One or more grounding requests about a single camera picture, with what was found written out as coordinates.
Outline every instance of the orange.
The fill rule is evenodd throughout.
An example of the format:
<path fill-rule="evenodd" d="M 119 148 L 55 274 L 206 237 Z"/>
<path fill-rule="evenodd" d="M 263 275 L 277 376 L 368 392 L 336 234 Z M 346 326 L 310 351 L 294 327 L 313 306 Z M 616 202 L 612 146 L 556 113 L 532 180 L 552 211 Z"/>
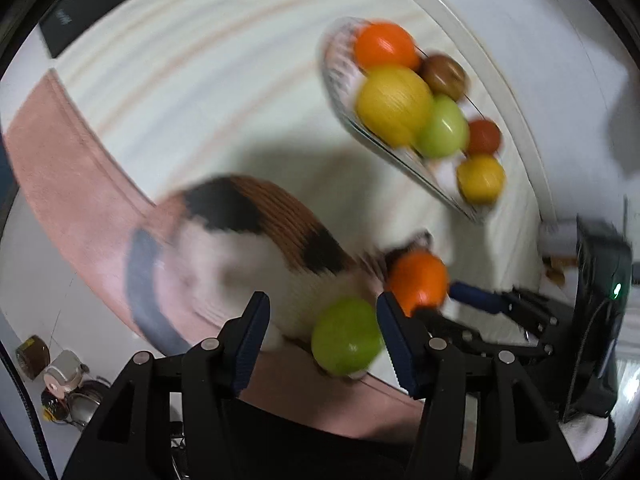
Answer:
<path fill-rule="evenodd" d="M 386 290 L 394 294 L 406 316 L 420 307 L 438 308 L 449 290 L 447 267 L 428 251 L 411 251 L 391 269 Z"/>
<path fill-rule="evenodd" d="M 420 66 L 414 38 L 400 25 L 389 22 L 373 22 L 365 27 L 353 45 L 353 55 L 363 70 L 390 64 L 411 70 Z"/>

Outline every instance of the yellow fruit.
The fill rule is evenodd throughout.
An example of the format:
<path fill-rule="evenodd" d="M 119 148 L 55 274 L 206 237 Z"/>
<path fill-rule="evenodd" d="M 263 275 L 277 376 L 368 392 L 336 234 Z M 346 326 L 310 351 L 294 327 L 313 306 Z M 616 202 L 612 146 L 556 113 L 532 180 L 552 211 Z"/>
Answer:
<path fill-rule="evenodd" d="M 362 124 L 392 148 L 410 146 L 431 117 L 427 83 L 404 66 L 375 67 L 367 75 L 356 101 Z"/>
<path fill-rule="evenodd" d="M 471 155 L 458 166 L 456 174 L 460 193 L 471 204 L 493 204 L 504 187 L 504 169 L 491 155 Z"/>

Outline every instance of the black cable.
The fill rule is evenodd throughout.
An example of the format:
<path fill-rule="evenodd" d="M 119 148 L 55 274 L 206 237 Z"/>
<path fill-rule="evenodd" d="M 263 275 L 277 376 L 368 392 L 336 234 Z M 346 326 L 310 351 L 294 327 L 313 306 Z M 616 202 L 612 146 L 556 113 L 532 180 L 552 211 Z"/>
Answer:
<path fill-rule="evenodd" d="M 574 373 L 571 376 L 571 383 L 569 383 L 569 391 L 566 394 L 566 404 L 565 404 L 565 409 L 564 409 L 564 415 L 562 416 L 562 421 L 566 422 L 566 413 L 569 409 L 569 405 L 571 405 L 571 397 L 574 394 L 574 387 L 575 387 L 575 380 L 578 377 L 578 369 L 580 368 L 579 364 L 580 361 L 582 359 L 582 353 L 584 352 L 584 346 L 587 343 L 587 339 L 589 337 L 589 330 L 591 330 L 591 325 L 593 324 L 593 322 L 596 319 L 596 316 L 598 315 L 600 309 L 605 306 L 608 303 L 607 300 L 603 300 L 597 307 L 596 310 L 594 311 L 593 314 L 591 314 L 591 319 L 589 320 L 589 322 L 587 323 L 587 328 L 584 331 L 584 335 L 582 336 L 582 340 L 580 341 L 580 347 L 578 348 L 578 353 L 576 355 L 576 359 L 575 359 L 575 366 L 574 366 Z"/>
<path fill-rule="evenodd" d="M 20 399 L 24 404 L 24 409 L 26 410 L 27 416 L 29 417 L 31 430 L 33 431 L 33 436 L 36 438 L 38 450 L 40 450 L 40 456 L 42 457 L 44 467 L 47 470 L 49 480 L 58 480 L 58 475 L 56 474 L 56 469 L 53 466 L 53 460 L 51 460 L 49 448 L 47 447 L 47 441 L 44 438 L 44 433 L 42 433 L 42 427 L 40 426 L 40 421 L 38 420 L 36 409 L 33 407 L 33 403 L 31 402 L 31 397 L 27 392 L 27 388 L 25 388 L 24 383 L 20 378 L 20 374 L 18 373 L 18 370 L 15 369 L 14 362 L 11 361 L 11 357 L 9 357 L 9 354 L 2 344 L 2 341 L 0 341 L 0 359 L 2 359 L 2 364 L 6 368 L 6 371 L 9 372 L 9 375 L 14 382 L 15 389 L 18 390 Z"/>

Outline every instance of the calico cat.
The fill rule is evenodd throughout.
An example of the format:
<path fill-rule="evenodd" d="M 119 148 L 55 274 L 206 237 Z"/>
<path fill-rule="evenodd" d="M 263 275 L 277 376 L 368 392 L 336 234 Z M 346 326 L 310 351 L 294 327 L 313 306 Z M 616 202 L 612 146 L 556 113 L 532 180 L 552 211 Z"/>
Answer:
<path fill-rule="evenodd" d="M 242 314 L 255 290 L 271 301 L 262 349 L 308 343 L 318 315 L 344 296 L 374 304 L 386 269 L 415 247 L 353 258 L 308 208 L 272 182 L 221 176 L 161 202 L 132 237 L 126 293 L 134 321 L 164 354 L 186 351 Z"/>

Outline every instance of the green ball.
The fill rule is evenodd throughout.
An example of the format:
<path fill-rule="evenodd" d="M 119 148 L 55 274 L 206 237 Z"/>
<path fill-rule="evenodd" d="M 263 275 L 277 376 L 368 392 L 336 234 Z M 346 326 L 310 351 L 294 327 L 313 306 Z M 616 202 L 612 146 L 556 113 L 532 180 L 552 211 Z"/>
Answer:
<path fill-rule="evenodd" d="M 359 298 L 344 298 L 319 317 L 311 336 L 316 362 L 334 376 L 367 368 L 384 341 L 373 307 Z"/>
<path fill-rule="evenodd" d="M 442 158 L 466 149 L 469 124 L 456 102 L 446 95 L 433 99 L 433 113 L 427 126 L 418 134 L 414 147 L 427 158 Z"/>

